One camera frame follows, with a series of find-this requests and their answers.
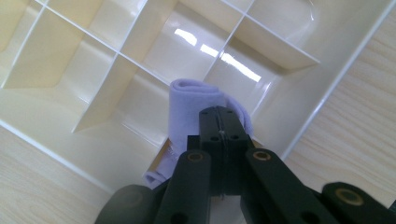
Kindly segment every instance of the white plastic tray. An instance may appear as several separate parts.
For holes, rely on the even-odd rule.
[[[0,123],[113,192],[143,184],[169,83],[195,78],[284,159],[395,2],[3,0]]]

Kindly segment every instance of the purple cloth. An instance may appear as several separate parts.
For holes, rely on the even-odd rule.
[[[187,136],[199,134],[199,112],[216,105],[232,109],[238,115],[245,131],[252,135],[253,128],[246,109],[219,88],[191,79],[177,79],[171,83],[168,121],[171,144],[163,153],[156,171],[143,175],[150,188],[156,188],[172,176],[178,157],[187,150]]]

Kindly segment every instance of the tray divider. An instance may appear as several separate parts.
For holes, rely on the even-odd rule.
[[[6,85],[7,85],[6,83],[11,76],[10,71],[12,69],[12,64],[15,64],[15,62],[20,58],[21,52],[23,51],[29,37],[31,36],[33,30],[35,29],[35,26],[37,25],[38,21],[40,20],[41,15],[44,13],[45,6],[43,6],[41,3],[38,3],[38,4],[41,5],[41,8],[40,8],[37,16],[35,17],[35,20],[33,21],[32,25],[29,27],[29,31],[26,33],[25,38],[21,42],[21,45],[18,47],[18,50],[16,51],[15,55],[12,55],[12,60],[9,62],[9,64],[6,64],[7,73],[6,73],[5,79],[3,79],[3,80],[0,79],[0,82],[1,82],[0,89],[4,89],[6,87]]]

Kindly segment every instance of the bolt hole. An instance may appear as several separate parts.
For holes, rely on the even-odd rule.
[[[189,161],[201,161],[203,158],[204,156],[201,153],[191,153],[187,156]]]
[[[308,223],[308,224],[319,224],[320,223],[319,217],[311,212],[301,213],[301,218],[303,219],[303,221],[305,223]]]
[[[174,213],[171,216],[171,224],[186,224],[189,218],[183,213]]]
[[[266,152],[262,152],[262,151],[257,151],[255,153],[253,153],[253,157],[256,160],[259,160],[259,161],[269,161],[269,160],[271,160],[271,155],[266,153]]]
[[[363,198],[357,194],[355,191],[350,189],[337,189],[335,191],[335,195],[344,203],[354,205],[354,206],[361,206],[364,204]]]

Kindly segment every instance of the light wood surface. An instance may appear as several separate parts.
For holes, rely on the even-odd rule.
[[[396,199],[396,10],[286,159],[309,187]],[[0,128],[0,223],[93,223],[110,195]]]
[[[395,35],[393,9],[286,159],[307,186],[343,181],[396,200]]]

